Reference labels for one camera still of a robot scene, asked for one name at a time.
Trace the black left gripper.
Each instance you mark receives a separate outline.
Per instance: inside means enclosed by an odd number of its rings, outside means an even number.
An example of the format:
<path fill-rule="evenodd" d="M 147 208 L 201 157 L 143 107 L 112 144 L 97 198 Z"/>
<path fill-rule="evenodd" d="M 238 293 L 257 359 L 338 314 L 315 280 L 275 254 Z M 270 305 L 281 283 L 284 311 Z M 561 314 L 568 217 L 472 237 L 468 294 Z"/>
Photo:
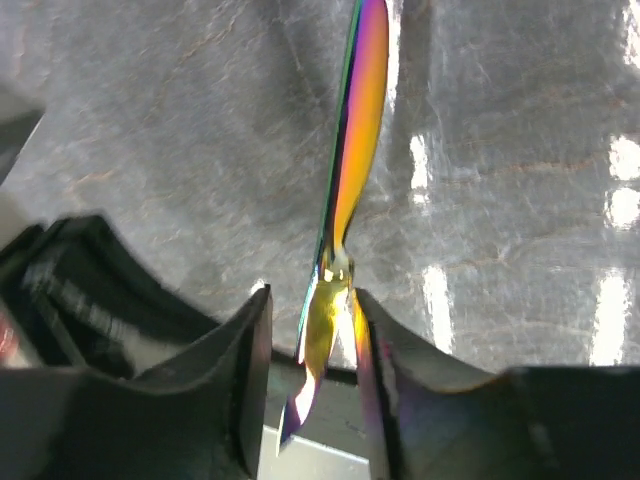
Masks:
<path fill-rule="evenodd" d="M 219 326 L 137 262 L 99 214 L 33 224 L 1 248 L 1 299 L 46 363 L 135 378 Z"/>

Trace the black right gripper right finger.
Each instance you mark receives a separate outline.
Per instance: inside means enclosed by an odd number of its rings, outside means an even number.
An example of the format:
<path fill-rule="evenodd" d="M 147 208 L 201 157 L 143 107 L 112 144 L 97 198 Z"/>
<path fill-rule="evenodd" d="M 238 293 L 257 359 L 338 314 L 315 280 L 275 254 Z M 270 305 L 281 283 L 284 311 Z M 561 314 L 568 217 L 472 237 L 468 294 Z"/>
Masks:
<path fill-rule="evenodd" d="M 635 479 L 639 369 L 529 365 L 491 374 L 357 290 L 357 380 L 375 479 Z"/>

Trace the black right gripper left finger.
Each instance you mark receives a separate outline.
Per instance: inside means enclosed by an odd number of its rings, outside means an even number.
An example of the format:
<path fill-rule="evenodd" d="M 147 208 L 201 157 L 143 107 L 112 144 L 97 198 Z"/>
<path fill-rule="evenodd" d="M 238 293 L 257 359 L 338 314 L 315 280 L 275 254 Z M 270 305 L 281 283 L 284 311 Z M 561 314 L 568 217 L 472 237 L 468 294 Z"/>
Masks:
<path fill-rule="evenodd" d="M 269 288 L 133 380 L 88 368 L 1 373 L 5 479 L 253 479 L 272 344 Z"/>

